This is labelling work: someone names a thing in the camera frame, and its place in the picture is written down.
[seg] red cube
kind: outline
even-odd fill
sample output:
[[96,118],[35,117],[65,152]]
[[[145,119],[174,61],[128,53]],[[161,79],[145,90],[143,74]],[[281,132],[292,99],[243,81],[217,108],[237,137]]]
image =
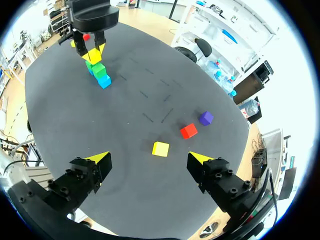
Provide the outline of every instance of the red cube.
[[181,134],[182,134],[182,137],[184,139],[189,139],[191,138],[192,136],[196,135],[198,133],[197,129],[196,129],[196,126],[191,123],[189,124],[188,126],[182,128],[180,130]]
[[83,34],[83,40],[88,41],[90,39],[90,34]]

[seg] black office chair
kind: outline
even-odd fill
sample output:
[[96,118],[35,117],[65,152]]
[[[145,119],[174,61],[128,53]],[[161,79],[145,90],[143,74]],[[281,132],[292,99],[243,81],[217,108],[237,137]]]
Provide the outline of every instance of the black office chair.
[[[200,51],[203,53],[203,55],[207,58],[212,53],[212,48],[210,44],[202,39],[202,38],[195,38],[194,42],[199,47]],[[198,61],[196,54],[194,54],[191,50],[183,47],[183,46],[176,46],[174,49],[185,55],[187,58],[189,58],[191,61],[196,63]]]

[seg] red ball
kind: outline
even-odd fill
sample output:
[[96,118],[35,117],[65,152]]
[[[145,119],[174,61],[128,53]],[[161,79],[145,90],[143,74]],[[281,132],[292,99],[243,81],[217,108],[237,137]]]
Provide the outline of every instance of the red ball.
[[83,34],[83,40],[88,41],[90,39],[90,34]]

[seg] screw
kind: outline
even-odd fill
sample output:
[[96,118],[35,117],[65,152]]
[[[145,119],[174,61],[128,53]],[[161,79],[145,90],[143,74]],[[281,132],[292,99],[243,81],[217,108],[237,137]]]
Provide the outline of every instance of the screw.
[[25,199],[23,196],[19,198],[19,202],[20,202],[20,203],[23,204],[25,201],[26,201],[26,199]]
[[48,180],[48,185],[49,187],[52,187],[55,185],[54,181],[53,180]]
[[233,197],[237,194],[237,192],[238,192],[238,189],[236,189],[235,187],[229,190],[229,194]]
[[62,192],[62,193],[65,194],[65,195],[68,195],[68,194],[69,194],[69,190],[68,190],[68,188],[66,188],[65,186],[60,189],[60,192]]
[[249,181],[249,180],[244,181],[242,187],[243,187],[244,189],[248,189],[248,188],[250,187],[250,181]]
[[234,174],[234,171],[232,169],[228,169],[228,171],[226,171],[228,173],[229,176],[232,176]]
[[82,174],[78,174],[76,177],[77,177],[79,180],[81,180],[81,179],[84,179],[84,178],[85,178]]
[[222,174],[221,174],[221,173],[216,173],[216,174],[214,175],[214,177],[215,177],[216,179],[221,179],[221,178],[222,178]]

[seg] toy block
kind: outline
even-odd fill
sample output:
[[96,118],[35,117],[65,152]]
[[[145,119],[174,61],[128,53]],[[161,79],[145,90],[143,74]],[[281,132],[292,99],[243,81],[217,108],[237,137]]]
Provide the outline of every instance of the toy block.
[[153,144],[153,149],[152,149],[152,155],[160,156],[160,157],[167,157],[168,156],[168,151],[169,151],[169,144],[156,141]]
[[198,133],[195,124],[191,123],[188,126],[182,128],[180,130],[181,135],[184,139],[189,139],[192,136],[196,135]]
[[92,72],[95,79],[97,80],[107,75],[106,67],[101,62],[98,62],[97,64],[92,66]]
[[100,62],[102,60],[100,51],[96,48],[91,49],[88,53],[81,56],[84,60],[87,60],[92,65]]
[[208,126],[209,124],[211,124],[213,119],[214,119],[214,116],[209,111],[205,111],[199,117],[199,122],[202,123],[202,125],[204,126]]
[[83,34],[83,40],[88,41],[90,39],[90,34]]
[[90,71],[92,71],[92,67],[93,67],[93,65],[90,63],[90,62],[88,62],[87,60],[85,61],[85,65],[86,65],[86,67],[88,68],[88,70]]
[[111,84],[111,78],[106,74],[105,76],[98,79],[99,85],[105,89]]

